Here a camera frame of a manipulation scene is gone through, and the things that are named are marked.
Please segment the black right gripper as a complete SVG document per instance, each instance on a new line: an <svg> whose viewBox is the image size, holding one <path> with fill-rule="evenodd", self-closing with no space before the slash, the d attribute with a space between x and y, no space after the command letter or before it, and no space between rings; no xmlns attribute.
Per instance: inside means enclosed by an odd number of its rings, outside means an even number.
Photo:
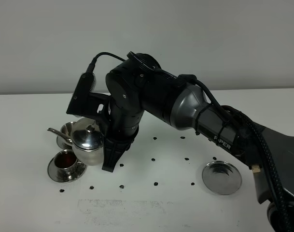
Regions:
<svg viewBox="0 0 294 232"><path fill-rule="evenodd" d="M139 123L144 110L127 110L118 106L109 95L98 94L102 100L98 124L90 119L89 131L101 131L103 134L104 161L102 170L113 172L118 160L129 150L139 130Z"/></svg>

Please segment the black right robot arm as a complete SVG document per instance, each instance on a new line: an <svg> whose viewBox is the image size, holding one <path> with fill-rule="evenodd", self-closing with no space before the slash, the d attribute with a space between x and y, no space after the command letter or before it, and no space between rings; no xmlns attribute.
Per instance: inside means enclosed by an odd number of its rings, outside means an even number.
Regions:
<svg viewBox="0 0 294 232"><path fill-rule="evenodd" d="M106 85L110 96L97 114L104 170L114 170L148 112L178 130L194 129L248 166L258 201L270 202L267 217L273 229L294 232L294 136L220 105L196 76L174 76L148 54L129 53L106 75Z"/></svg>

